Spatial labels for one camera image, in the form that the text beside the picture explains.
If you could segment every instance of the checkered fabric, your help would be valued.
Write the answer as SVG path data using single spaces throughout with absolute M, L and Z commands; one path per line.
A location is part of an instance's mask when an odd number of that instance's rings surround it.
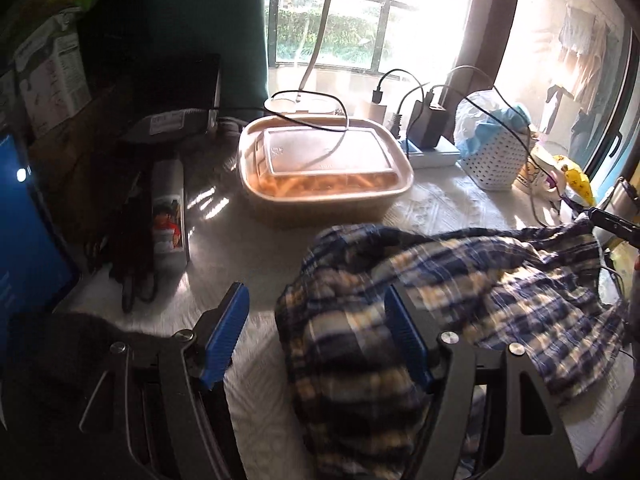
M 320 234 L 275 313 L 319 473 L 397 479 L 414 450 L 429 398 L 385 325 L 391 283 L 475 345 L 522 343 L 559 404 L 601 378 L 620 349 L 623 320 L 619 306 L 599 301 L 592 229 L 584 220 L 425 237 L 366 224 Z

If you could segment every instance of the perforated plastic basket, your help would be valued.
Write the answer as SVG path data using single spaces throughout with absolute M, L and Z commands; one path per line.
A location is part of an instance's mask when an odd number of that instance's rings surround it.
M 518 136 L 526 146 L 530 133 L 519 133 Z M 529 147 L 533 148 L 534 143 L 531 139 Z M 481 189 L 500 191 L 511 189 L 526 160 L 527 151 L 524 147 L 507 130 L 502 129 L 475 155 L 461 159 L 459 164 Z

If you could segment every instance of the ridged blue rubber pad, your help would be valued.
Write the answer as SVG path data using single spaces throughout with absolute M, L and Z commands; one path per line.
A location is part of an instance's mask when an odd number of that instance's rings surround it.
M 210 390 L 225 376 L 242 327 L 249 315 L 249 289 L 241 285 L 228 302 L 228 307 L 205 348 L 205 364 L 200 380 Z
M 427 368 L 428 350 L 392 286 L 385 293 L 385 314 L 386 326 L 406 363 L 409 375 L 414 383 L 429 391 L 433 376 Z

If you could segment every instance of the power adapter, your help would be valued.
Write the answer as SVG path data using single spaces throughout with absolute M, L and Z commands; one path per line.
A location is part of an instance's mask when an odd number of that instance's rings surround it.
M 432 99 L 433 92 L 429 92 L 424 98 L 422 114 L 422 102 L 416 101 L 408 122 L 407 139 L 421 150 L 435 148 L 438 145 L 449 119 L 449 113 L 442 106 L 431 104 Z

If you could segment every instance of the metal screw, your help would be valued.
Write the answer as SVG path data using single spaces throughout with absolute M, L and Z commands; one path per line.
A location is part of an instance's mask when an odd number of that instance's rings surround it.
M 174 334 L 174 337 L 178 341 L 186 343 L 187 341 L 191 341 L 191 339 L 193 339 L 193 331 L 189 330 L 188 328 L 183 328 L 182 330 L 178 330 L 178 332 Z
M 458 341 L 460 341 L 458 334 L 452 332 L 451 330 L 447 330 L 446 332 L 440 334 L 440 339 L 443 343 L 446 343 L 448 345 L 455 345 Z
M 513 355 L 524 355 L 527 351 L 520 343 L 513 342 L 509 345 L 509 352 L 511 352 Z
M 127 349 L 127 345 L 125 345 L 122 341 L 116 341 L 111 345 L 109 351 L 112 354 L 122 354 Z

